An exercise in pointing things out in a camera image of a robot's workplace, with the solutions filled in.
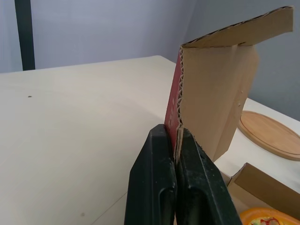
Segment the table surface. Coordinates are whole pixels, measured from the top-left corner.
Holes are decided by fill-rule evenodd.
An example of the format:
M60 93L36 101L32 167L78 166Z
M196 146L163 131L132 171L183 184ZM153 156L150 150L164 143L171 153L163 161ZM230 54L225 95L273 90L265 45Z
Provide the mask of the table surface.
M5 225L122 225L128 176L148 131L163 123L175 64L161 56L0 74L0 221ZM300 122L255 101L300 134ZM245 162L300 192L300 162L236 131L217 160Z

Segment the gray wall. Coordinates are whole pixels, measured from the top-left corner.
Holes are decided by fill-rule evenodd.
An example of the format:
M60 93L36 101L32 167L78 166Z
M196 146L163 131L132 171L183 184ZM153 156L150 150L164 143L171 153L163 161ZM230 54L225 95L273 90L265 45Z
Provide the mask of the gray wall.
M198 0L185 41L293 5L294 32L256 46L260 65L249 97L300 120L300 1L299 0Z
M175 61L196 0L31 0L36 68L162 55Z
M0 0L0 73L22 70L15 1Z

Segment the corrugated cardboard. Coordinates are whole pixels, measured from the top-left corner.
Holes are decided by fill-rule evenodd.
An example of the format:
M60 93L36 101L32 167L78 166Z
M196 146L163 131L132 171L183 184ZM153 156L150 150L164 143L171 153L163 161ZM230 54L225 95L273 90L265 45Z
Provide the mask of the corrugated cardboard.
M300 194L248 163L231 178L228 191L238 213L267 207L300 220Z
M287 6L180 47L165 117L175 159L183 128L213 161L228 150L258 67L254 45L292 30Z

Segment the wooden cutting board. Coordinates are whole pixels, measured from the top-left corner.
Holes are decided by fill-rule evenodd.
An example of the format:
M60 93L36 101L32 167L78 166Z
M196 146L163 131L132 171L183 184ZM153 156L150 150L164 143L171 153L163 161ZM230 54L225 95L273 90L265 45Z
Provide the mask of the wooden cutting board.
M300 136L278 121L256 112L243 111L238 128L263 149L300 161Z

